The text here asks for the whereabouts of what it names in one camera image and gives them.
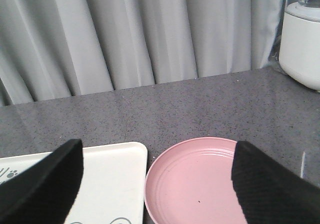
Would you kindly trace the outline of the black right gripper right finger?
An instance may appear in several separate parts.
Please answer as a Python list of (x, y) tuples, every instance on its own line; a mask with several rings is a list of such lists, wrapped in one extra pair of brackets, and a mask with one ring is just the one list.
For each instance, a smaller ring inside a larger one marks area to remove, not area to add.
[(249, 224), (318, 224), (320, 189), (248, 141), (235, 145), (231, 180)]

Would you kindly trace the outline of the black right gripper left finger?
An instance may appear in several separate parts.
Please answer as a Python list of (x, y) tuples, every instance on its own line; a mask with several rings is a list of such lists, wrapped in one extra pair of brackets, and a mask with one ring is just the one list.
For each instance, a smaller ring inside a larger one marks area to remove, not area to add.
[(70, 139), (0, 186), (2, 224), (63, 224), (84, 173), (83, 143)]

